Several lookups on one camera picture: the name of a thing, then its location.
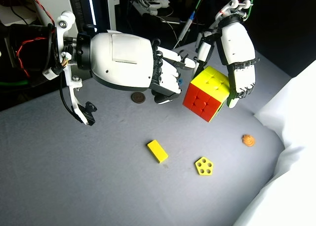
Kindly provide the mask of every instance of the gray tabletop surface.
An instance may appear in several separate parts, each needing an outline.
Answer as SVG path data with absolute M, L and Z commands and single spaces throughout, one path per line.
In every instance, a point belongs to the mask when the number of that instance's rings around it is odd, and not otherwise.
M 196 55 L 193 44 L 183 48 Z M 154 103 L 150 90 L 135 104 L 131 92 L 85 81 L 77 97 L 98 108 L 93 126 L 70 116 L 58 92 L 1 112 L 0 225 L 232 225 L 283 150 L 253 114 L 290 77 L 257 56 L 253 93 L 234 109 L 224 106 L 210 123 L 182 105 L 188 71 L 183 94 L 164 105 Z M 216 49 L 209 64 L 227 74 Z M 246 147 L 243 134 L 256 145 Z M 153 139 L 169 154 L 162 164 L 146 147 Z M 212 176 L 197 174 L 201 156 L 214 163 Z

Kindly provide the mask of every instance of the yellow cube face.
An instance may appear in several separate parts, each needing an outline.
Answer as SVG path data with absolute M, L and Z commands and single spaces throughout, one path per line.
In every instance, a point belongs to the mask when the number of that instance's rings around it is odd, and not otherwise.
M 163 162 L 168 158 L 168 154 L 164 151 L 164 149 L 161 147 L 157 140 L 153 140 L 150 143 L 148 143 L 147 147 L 159 163 Z
M 200 175 L 209 176 L 213 173 L 213 163 L 206 157 L 200 158 L 196 163 L 197 172 Z
M 229 96 L 227 76 L 212 67 L 205 68 L 191 83 L 221 103 Z

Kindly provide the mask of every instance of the white fabric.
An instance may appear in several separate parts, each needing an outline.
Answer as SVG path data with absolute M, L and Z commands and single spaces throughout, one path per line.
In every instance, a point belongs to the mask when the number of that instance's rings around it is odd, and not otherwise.
M 255 115 L 278 134 L 285 150 L 273 178 L 234 226 L 316 226 L 315 78 L 316 61 Z

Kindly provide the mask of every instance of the green wire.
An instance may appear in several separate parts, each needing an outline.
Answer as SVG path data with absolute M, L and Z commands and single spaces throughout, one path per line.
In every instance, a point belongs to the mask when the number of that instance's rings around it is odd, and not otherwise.
M 196 8 L 195 8 L 195 11 L 197 10 L 197 8 L 198 8 L 198 6 L 199 6 L 200 3 L 201 3 L 201 0 L 198 0 L 197 5 L 196 5 Z
M 250 13 L 251 13 L 251 8 L 252 6 L 249 7 L 249 10 L 248 10 L 248 16 L 247 16 L 247 19 L 249 18 L 250 16 Z
M 0 81 L 0 86 L 21 86 L 29 84 L 28 80 L 22 80 L 18 82 L 2 82 Z

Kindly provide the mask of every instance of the robotic hand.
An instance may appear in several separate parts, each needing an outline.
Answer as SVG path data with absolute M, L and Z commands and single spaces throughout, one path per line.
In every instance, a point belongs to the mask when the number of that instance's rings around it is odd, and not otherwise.
M 74 117 L 86 125 L 95 122 L 92 112 L 96 107 L 90 102 L 83 107 L 75 97 L 75 90 L 82 87 L 82 80 L 71 72 L 76 62 L 79 69 L 91 71 L 93 78 L 105 86 L 129 91 L 150 88 L 157 104 L 170 102 L 181 93 L 177 68 L 193 70 L 196 66 L 187 55 L 181 56 L 182 51 L 177 54 L 159 47 L 158 39 L 151 43 L 145 38 L 117 31 L 100 33 L 93 38 L 86 34 L 78 34 L 77 39 L 64 37 L 74 22 L 74 15 L 67 11 L 57 18 L 57 63 L 65 73 Z M 46 79 L 54 79 L 60 72 L 49 68 L 43 75 Z
M 251 39 L 241 24 L 247 19 L 242 9 L 252 6 L 249 0 L 239 3 L 231 0 L 215 16 L 215 22 L 209 29 L 199 34 L 196 42 L 198 55 L 194 77 L 203 71 L 217 44 L 223 65 L 228 68 L 230 95 L 227 99 L 229 108 L 233 108 L 239 99 L 250 94 L 255 85 L 255 49 Z

